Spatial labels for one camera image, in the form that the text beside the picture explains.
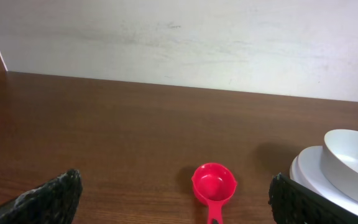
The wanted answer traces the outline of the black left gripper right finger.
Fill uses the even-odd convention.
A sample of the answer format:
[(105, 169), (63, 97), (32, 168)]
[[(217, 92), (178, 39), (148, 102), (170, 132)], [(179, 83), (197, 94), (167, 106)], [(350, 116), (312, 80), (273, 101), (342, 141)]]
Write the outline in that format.
[(273, 177), (268, 195), (277, 224), (358, 224), (358, 215), (283, 174)]

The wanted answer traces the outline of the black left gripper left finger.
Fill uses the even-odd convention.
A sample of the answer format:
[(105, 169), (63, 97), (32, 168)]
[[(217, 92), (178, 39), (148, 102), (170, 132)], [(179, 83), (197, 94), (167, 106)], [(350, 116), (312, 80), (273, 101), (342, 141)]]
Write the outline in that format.
[(83, 190), (81, 174), (70, 169), (0, 205), (0, 224), (71, 224)]

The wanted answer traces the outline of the white round bowl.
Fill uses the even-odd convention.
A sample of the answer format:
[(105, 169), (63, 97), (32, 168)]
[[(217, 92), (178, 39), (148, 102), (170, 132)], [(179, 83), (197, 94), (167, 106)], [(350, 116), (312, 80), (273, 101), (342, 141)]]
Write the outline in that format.
[(321, 170), (335, 188), (358, 202), (358, 131), (334, 129), (324, 135)]

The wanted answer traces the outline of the red plastic measuring scoop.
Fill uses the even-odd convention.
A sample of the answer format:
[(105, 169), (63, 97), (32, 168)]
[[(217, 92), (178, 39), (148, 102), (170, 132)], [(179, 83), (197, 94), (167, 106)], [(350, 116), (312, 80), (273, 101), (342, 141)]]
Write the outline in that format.
[(223, 224), (222, 208), (237, 188), (232, 172), (221, 164), (210, 162), (199, 166), (191, 181), (195, 197), (208, 208), (207, 224)]

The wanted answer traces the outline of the white digital kitchen scale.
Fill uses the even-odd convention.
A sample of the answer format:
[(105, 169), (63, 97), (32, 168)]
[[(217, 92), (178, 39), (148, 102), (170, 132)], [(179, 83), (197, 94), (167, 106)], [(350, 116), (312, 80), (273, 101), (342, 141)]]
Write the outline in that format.
[(290, 178), (347, 211), (358, 215), (358, 202), (342, 193), (325, 178), (320, 169), (322, 146), (302, 150), (290, 166)]

